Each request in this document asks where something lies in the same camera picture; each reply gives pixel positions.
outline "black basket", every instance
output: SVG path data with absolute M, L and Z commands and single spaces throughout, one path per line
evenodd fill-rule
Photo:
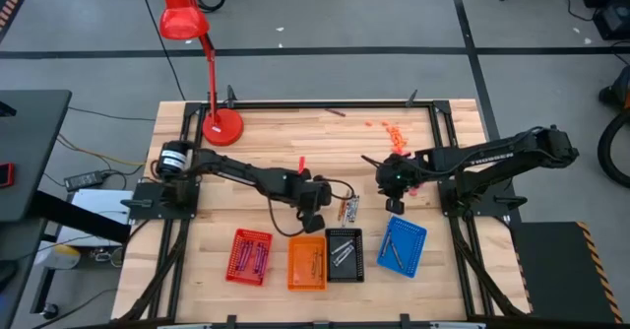
M 342 251 L 331 255 L 331 251 L 348 240 L 354 240 L 354 251 L 346 260 L 336 267 L 333 260 Z M 363 237 L 360 229 L 327 229 L 326 230 L 326 251 L 328 251 L 328 282 L 330 283 L 357 283 L 365 281 L 363 271 Z

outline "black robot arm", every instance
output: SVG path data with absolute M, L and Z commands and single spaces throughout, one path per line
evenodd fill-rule
M 306 168 L 302 172 L 282 167 L 260 168 L 245 164 L 209 149 L 194 150 L 189 168 L 184 169 L 187 154 L 193 146 L 188 142 L 172 141 L 162 146 L 156 173 L 165 183 L 174 186 L 173 198 L 185 195 L 186 183 L 203 174 L 214 174 L 252 186 L 270 200 L 280 201 L 297 209 L 307 233 L 324 228 L 324 219 L 316 215 L 322 206 L 331 203 L 330 183 L 321 175 L 311 179 Z
M 405 211 L 401 201 L 405 192 L 424 182 L 455 176 L 457 198 L 467 202 L 490 185 L 539 166 L 566 167 L 578 155 L 567 134 L 551 126 L 466 148 L 432 148 L 417 151 L 413 157 L 392 154 L 382 163 L 363 158 L 377 167 L 376 182 L 379 193 L 388 197 L 387 210 L 400 215 Z M 481 171 L 465 170 L 488 163 L 495 164 Z

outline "orange basket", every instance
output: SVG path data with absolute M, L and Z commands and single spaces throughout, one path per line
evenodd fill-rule
M 325 291 L 327 284 L 326 237 L 296 236 L 288 240 L 288 289 L 296 292 Z

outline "red basket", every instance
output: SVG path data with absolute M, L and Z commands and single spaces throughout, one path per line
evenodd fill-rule
M 272 238 L 271 234 L 261 231 L 236 230 L 225 279 L 246 285 L 263 286 L 267 263 L 271 256 Z

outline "black desk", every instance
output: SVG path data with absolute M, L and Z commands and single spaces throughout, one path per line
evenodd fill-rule
M 0 91 L 0 101 L 18 112 L 0 118 L 0 164 L 16 166 L 15 184 L 0 189 L 0 259 L 29 254 L 19 260 L 16 277 L 0 294 L 0 328 L 11 326 L 46 220 L 122 243 L 129 234 L 129 226 L 37 190 L 71 95 L 69 91 Z

